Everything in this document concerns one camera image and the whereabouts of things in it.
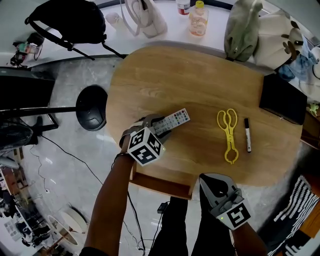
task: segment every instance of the gray glove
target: gray glove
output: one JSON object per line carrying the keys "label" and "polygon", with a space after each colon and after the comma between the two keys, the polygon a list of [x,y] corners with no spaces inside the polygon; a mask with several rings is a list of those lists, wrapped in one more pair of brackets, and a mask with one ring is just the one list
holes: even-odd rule
{"label": "gray glove", "polygon": [[150,131],[155,135],[155,137],[161,142],[161,144],[164,144],[167,139],[170,137],[170,130],[167,130],[160,135],[157,135],[155,132],[155,128],[153,127],[154,123],[157,123],[164,119],[164,116],[161,116],[159,114],[149,114],[145,117],[142,117],[138,121],[136,121],[129,129],[126,129],[121,136],[121,139],[119,141],[119,146],[122,148],[122,145],[124,143],[124,139],[126,135],[130,135],[132,132],[139,132],[145,127],[148,127]]}

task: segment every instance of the white cube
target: white cube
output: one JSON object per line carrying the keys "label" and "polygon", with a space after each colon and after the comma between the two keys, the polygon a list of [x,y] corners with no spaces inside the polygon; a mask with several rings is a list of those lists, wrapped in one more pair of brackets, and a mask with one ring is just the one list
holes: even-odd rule
{"label": "white cube", "polygon": [[157,161],[166,148],[160,143],[148,127],[130,135],[127,152],[141,165],[145,166]]}

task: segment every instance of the yellow scissors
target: yellow scissors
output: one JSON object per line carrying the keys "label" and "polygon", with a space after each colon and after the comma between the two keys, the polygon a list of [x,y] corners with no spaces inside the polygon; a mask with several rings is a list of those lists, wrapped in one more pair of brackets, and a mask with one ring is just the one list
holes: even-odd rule
{"label": "yellow scissors", "polygon": [[[231,126],[231,122],[232,122],[232,118],[231,118],[231,115],[229,113],[229,111],[233,111],[234,115],[235,115],[235,123],[233,126]],[[219,123],[219,114],[220,113],[223,113],[223,122],[224,124],[226,125],[225,128],[223,128],[220,123]],[[229,122],[227,123],[226,121],[226,115],[228,115],[228,119],[229,119]],[[237,125],[237,122],[238,122],[238,116],[237,116],[237,113],[234,109],[232,108],[229,108],[226,112],[223,111],[223,110],[220,110],[218,112],[218,115],[216,116],[216,121],[218,123],[218,126],[225,131],[225,134],[226,134],[226,143],[227,143],[227,149],[224,153],[224,158],[225,160],[230,163],[230,164],[234,164],[235,161],[238,159],[238,156],[239,156],[239,152],[238,150],[236,149],[235,147],[235,141],[234,141],[234,128],[236,127]],[[229,160],[227,155],[229,153],[230,150],[234,150],[235,151],[235,158],[233,160]]]}

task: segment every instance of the tiled floor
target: tiled floor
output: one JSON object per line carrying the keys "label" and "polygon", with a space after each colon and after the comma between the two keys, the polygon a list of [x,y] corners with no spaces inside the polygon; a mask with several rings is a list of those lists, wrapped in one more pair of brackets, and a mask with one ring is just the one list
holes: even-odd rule
{"label": "tiled floor", "polygon": [[[80,91],[93,84],[102,86],[109,90],[112,74],[121,63],[118,58],[98,58],[91,60],[72,60],[53,64],[45,64],[35,67],[37,71],[50,71],[56,76],[50,105],[52,107],[72,107],[75,105]],[[72,153],[87,162],[97,177],[104,181],[107,177],[115,155],[119,152],[116,142],[110,137],[108,131],[103,128],[99,131],[86,131],[78,123],[75,113],[58,113],[55,115],[59,128],[44,132],[43,135],[60,145],[65,151]],[[23,118],[25,122],[32,125],[33,118]],[[42,198],[35,199],[39,211],[44,217],[54,216],[64,223],[59,211],[67,208],[69,204],[77,208],[90,221],[96,196],[100,190],[100,183],[90,173],[88,168],[75,158],[65,154],[51,142],[41,138],[39,144],[34,146],[32,153],[38,155],[41,161],[40,174],[38,175],[40,163],[38,158],[30,153],[32,146],[23,148],[24,161],[22,163],[30,184],[30,193],[33,197],[39,195]],[[300,144],[297,158],[292,165],[292,170],[298,159],[303,158],[311,149]],[[254,229],[258,229],[264,220],[272,212],[281,195],[287,191],[288,181],[292,170],[288,170],[283,179],[272,187],[240,186],[247,196],[255,216],[251,220]],[[157,229],[160,215],[157,209],[162,202],[169,200],[163,194],[152,192],[143,188],[129,185],[129,192],[137,210],[145,245],[149,252],[151,242]],[[186,216],[187,246],[191,253],[196,241],[201,218],[199,201],[199,184],[193,192],[193,199],[188,203]],[[128,229],[139,241],[139,232],[133,211],[128,204],[124,221]],[[85,234],[74,234],[79,245],[74,246],[64,242],[63,244],[72,252],[79,254],[86,239]],[[141,256],[142,251],[137,249],[135,239],[128,233],[125,226],[122,227],[120,240],[120,256]]]}

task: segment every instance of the black sleeve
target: black sleeve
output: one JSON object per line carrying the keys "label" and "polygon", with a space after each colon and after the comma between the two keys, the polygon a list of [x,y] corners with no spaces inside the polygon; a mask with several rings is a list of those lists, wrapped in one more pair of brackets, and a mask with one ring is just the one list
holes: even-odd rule
{"label": "black sleeve", "polygon": [[82,249],[80,256],[108,256],[106,253],[104,253],[103,251],[100,251],[96,248],[92,248],[92,247],[85,247]]}

